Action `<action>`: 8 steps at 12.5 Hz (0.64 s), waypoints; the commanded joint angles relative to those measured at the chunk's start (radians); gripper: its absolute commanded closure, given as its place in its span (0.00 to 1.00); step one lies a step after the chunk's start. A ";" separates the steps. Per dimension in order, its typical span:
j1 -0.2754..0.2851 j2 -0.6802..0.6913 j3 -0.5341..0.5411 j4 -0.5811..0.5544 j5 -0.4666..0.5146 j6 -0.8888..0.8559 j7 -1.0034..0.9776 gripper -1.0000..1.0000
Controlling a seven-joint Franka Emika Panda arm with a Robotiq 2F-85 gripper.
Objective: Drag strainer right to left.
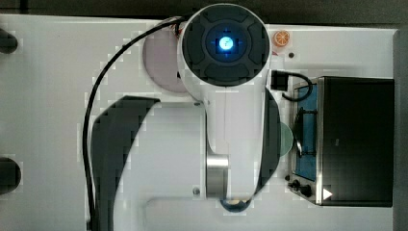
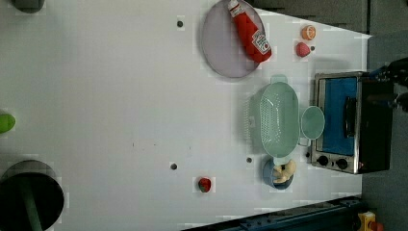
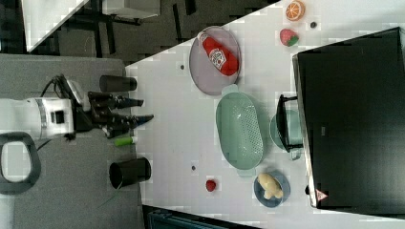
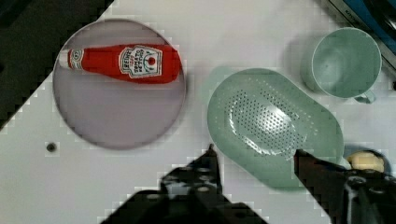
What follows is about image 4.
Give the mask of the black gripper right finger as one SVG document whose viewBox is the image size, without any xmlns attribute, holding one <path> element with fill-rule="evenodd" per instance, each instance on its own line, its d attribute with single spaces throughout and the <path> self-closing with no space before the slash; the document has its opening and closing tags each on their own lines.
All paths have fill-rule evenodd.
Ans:
<svg viewBox="0 0 396 224">
<path fill-rule="evenodd" d="M 396 224 L 396 183 L 378 171 L 347 169 L 298 149 L 294 173 L 332 224 Z"/>
</svg>

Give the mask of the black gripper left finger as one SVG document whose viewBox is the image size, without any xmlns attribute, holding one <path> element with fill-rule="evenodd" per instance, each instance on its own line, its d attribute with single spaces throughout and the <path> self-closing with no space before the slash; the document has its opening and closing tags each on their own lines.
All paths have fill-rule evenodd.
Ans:
<svg viewBox="0 0 396 224">
<path fill-rule="evenodd" d="M 222 193 L 213 147 L 161 178 L 157 190 L 141 190 L 101 224 L 267 224 L 245 203 Z"/>
</svg>

